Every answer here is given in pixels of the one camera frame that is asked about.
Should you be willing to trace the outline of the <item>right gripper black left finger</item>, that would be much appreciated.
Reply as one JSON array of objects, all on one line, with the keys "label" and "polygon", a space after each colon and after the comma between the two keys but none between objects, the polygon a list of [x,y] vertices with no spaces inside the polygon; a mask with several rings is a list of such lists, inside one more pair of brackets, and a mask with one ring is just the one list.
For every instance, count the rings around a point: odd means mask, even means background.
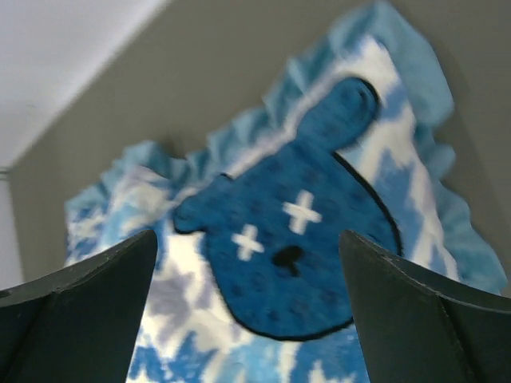
[{"label": "right gripper black left finger", "polygon": [[154,231],[1,292],[3,382],[124,382],[156,264]]}]

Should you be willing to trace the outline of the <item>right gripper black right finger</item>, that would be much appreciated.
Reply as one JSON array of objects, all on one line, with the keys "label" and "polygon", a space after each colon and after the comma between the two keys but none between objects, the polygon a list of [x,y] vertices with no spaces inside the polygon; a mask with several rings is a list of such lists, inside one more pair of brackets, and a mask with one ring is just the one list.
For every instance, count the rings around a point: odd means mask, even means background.
[{"label": "right gripper black right finger", "polygon": [[510,300],[378,247],[353,231],[340,258],[372,382],[508,382]]}]

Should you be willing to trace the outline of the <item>blue white bear pillowcase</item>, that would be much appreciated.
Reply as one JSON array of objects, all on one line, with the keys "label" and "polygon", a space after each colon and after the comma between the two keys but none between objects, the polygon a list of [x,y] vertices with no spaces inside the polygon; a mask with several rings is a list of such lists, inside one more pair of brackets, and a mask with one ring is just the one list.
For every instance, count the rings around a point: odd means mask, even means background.
[{"label": "blue white bear pillowcase", "polygon": [[158,252],[128,382],[366,382],[339,236],[458,282],[507,284],[434,138],[454,101],[389,3],[340,19],[263,104],[183,159],[128,147],[65,205],[68,264],[139,231]]}]

